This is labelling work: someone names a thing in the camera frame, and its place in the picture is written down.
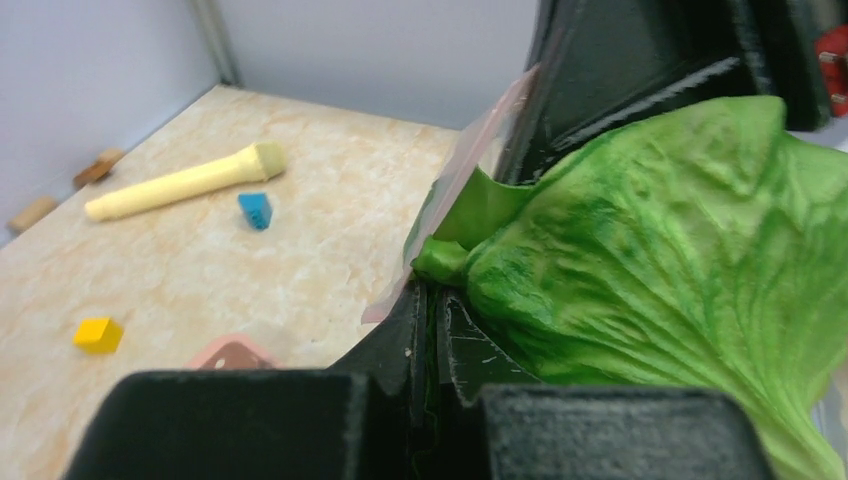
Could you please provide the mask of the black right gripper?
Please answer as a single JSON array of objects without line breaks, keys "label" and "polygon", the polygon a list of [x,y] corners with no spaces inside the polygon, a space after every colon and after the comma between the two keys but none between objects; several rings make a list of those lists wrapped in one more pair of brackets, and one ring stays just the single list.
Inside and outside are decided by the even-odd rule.
[{"label": "black right gripper", "polygon": [[544,1],[495,178],[535,182],[608,130],[715,97],[778,96],[790,129],[820,130],[833,114],[814,44],[834,24],[831,1]]}]

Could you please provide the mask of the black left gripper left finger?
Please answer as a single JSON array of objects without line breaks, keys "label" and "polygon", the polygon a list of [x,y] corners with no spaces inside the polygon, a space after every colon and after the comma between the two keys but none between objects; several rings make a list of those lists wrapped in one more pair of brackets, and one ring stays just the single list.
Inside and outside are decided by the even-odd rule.
[{"label": "black left gripper left finger", "polygon": [[408,479],[423,427],[426,287],[410,280],[388,317],[328,370],[350,380],[345,479]]}]

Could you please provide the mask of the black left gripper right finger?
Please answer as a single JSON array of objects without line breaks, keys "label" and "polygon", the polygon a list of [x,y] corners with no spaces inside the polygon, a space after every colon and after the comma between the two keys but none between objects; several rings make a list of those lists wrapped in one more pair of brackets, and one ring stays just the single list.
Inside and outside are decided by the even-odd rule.
[{"label": "black left gripper right finger", "polygon": [[435,295],[437,463],[447,479],[490,477],[485,415],[477,405],[481,389],[539,382],[483,332],[479,319],[459,290],[446,288]]}]

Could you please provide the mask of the clear zip top bag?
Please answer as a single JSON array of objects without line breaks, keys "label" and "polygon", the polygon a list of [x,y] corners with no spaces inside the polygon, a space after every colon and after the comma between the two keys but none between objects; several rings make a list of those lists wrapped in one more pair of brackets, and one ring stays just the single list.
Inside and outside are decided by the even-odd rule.
[{"label": "clear zip top bag", "polygon": [[388,318],[412,273],[411,263],[419,256],[426,239],[442,224],[473,171],[480,163],[497,165],[497,156],[503,151],[505,138],[526,102],[537,70],[533,66],[523,73],[486,113],[460,132],[410,228],[392,271],[391,283],[365,308],[361,316],[363,324],[380,323]]}]

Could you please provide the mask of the green toy lettuce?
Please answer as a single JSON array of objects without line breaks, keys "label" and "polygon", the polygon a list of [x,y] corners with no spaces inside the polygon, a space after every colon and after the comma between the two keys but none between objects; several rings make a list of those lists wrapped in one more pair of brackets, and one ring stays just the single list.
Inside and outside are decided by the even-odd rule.
[{"label": "green toy lettuce", "polygon": [[732,396],[782,479],[842,479],[812,421],[847,355],[847,155],[771,96],[607,132],[531,186],[474,171],[412,262],[561,385]]}]

